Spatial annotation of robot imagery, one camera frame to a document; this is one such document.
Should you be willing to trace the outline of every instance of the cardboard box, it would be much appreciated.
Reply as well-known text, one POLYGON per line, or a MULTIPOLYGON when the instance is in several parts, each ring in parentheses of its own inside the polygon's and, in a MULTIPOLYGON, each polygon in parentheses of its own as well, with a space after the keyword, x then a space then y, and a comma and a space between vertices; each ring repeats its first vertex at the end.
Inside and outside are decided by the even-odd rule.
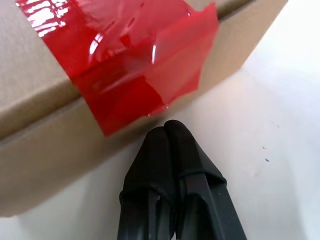
MULTIPOLYGON (((187 2, 199 10, 210 1, 187 2)), ((217 0, 220 27, 199 90, 177 100, 162 115, 143 117, 111 137, 104 137, 79 92, 14 1, 1 2, 0 216, 20 214, 41 203, 232 75, 286 2, 217 0)))

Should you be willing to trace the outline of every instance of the red packing tape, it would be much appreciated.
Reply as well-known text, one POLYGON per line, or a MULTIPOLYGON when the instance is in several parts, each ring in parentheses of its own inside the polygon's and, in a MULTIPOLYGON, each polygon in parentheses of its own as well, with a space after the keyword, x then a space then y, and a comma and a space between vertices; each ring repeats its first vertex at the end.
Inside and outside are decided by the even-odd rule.
POLYGON ((17 0, 106 135, 198 88, 216 5, 183 0, 17 0))

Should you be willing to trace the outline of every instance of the white table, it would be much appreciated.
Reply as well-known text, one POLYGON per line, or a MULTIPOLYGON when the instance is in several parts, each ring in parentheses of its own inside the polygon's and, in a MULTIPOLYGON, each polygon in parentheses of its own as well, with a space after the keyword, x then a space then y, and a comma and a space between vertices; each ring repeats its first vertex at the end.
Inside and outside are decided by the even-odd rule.
MULTIPOLYGON (((228 180, 249 240, 320 239, 319 7, 290 0, 244 67, 174 116, 228 180)), ((141 143, 0 218, 0 239, 117 239, 118 195, 141 143)))

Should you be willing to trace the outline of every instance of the black object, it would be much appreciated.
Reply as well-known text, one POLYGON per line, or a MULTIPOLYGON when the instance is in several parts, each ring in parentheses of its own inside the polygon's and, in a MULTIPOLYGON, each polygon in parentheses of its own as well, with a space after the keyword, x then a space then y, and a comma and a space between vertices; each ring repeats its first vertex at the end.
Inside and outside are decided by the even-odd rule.
POLYGON ((164 127, 151 130, 124 179, 118 240, 168 240, 175 232, 176 189, 164 127))
POLYGON ((166 122, 125 177, 118 240, 246 240, 226 184, 186 126, 166 122))

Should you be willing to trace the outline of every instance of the red tape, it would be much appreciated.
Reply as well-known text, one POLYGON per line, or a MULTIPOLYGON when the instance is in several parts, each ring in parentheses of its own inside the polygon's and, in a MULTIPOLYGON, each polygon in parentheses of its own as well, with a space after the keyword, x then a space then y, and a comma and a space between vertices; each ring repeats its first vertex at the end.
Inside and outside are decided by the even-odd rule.
POLYGON ((17 0, 103 132, 161 113, 198 88, 216 5, 183 0, 17 0))

